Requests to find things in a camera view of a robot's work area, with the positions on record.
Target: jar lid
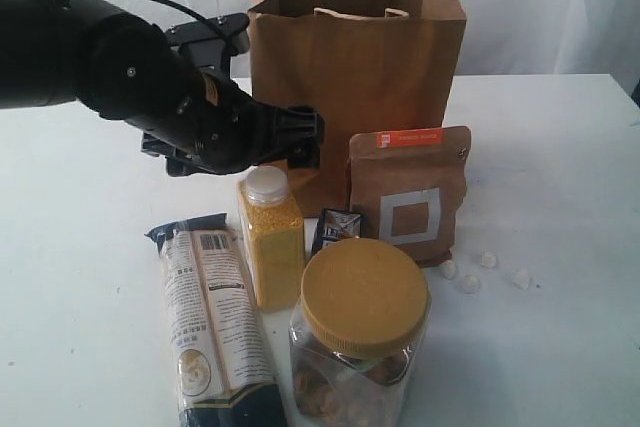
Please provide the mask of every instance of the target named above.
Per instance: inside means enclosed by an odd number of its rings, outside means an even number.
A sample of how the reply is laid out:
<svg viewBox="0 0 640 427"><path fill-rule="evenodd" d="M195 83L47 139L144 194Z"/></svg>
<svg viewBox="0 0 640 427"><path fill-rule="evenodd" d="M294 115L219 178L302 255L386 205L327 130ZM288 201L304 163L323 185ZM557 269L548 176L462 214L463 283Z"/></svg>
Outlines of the jar lid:
<svg viewBox="0 0 640 427"><path fill-rule="evenodd" d="M397 354L421 331L431 297L420 268L373 239L328 245L302 277L301 304L313 334L357 359Z"/></svg>
<svg viewBox="0 0 640 427"><path fill-rule="evenodd" d="M245 189L253 204L282 202L289 193L287 174L272 165L258 167L247 175Z"/></svg>

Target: spice bottle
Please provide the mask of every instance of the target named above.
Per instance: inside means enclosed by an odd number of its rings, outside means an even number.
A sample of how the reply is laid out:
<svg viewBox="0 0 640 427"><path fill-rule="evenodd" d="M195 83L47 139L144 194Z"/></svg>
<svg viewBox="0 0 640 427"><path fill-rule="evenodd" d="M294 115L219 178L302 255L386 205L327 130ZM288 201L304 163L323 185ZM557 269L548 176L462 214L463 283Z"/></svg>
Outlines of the spice bottle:
<svg viewBox="0 0 640 427"><path fill-rule="evenodd" d="M295 305L305 267L304 219L286 174L258 167L238 184L240 221L258 307Z"/></svg>
<svg viewBox="0 0 640 427"><path fill-rule="evenodd" d="M373 239L336 242L304 272L289 325L294 396L333 427L393 427L431 304L411 258Z"/></svg>

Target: brown pouch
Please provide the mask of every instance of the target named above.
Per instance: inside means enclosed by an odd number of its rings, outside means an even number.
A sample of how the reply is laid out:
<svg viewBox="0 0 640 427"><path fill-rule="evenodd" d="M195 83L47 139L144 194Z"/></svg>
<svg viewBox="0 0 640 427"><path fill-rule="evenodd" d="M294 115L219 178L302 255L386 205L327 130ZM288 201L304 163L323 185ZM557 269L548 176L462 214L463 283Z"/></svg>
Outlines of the brown pouch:
<svg viewBox="0 0 640 427"><path fill-rule="evenodd" d="M362 236L395 245L423 266L450 259L470 148L468 127L354 135L349 204L364 216Z"/></svg>
<svg viewBox="0 0 640 427"><path fill-rule="evenodd" d="M253 2L254 98L309 105L326 123L319 169L288 172L305 217L344 208L352 135L442 125L466 24L458 0Z"/></svg>

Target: white pebble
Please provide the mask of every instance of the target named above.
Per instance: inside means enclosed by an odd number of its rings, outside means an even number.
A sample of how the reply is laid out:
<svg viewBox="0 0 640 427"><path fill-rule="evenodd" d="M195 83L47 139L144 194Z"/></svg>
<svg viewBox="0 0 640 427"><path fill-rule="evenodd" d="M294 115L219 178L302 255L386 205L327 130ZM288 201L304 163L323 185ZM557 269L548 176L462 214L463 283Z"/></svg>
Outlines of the white pebble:
<svg viewBox="0 0 640 427"><path fill-rule="evenodd" d="M480 265L485 269L494 269L498 265L496 254L485 252L480 259Z"/></svg>
<svg viewBox="0 0 640 427"><path fill-rule="evenodd" d="M455 279L458 275L458 266L453 260L445 260L438 266L438 270L445 279Z"/></svg>
<svg viewBox="0 0 640 427"><path fill-rule="evenodd" d="M511 283L522 290L529 290L531 286L531 274L527 269L520 269L511 275Z"/></svg>
<svg viewBox="0 0 640 427"><path fill-rule="evenodd" d="M467 294L475 294L480 290L480 279L475 275L467 275L462 279L460 287L462 288L462 291Z"/></svg>

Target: small box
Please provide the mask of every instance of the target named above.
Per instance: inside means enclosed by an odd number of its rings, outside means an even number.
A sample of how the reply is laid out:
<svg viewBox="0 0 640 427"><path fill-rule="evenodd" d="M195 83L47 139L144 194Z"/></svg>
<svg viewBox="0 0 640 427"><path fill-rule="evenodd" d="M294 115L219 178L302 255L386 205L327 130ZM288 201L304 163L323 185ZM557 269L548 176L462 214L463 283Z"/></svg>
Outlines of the small box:
<svg viewBox="0 0 640 427"><path fill-rule="evenodd" d="M313 236L311 257L329 244L339 240L360 237L362 215L345 210L322 209L316 233Z"/></svg>

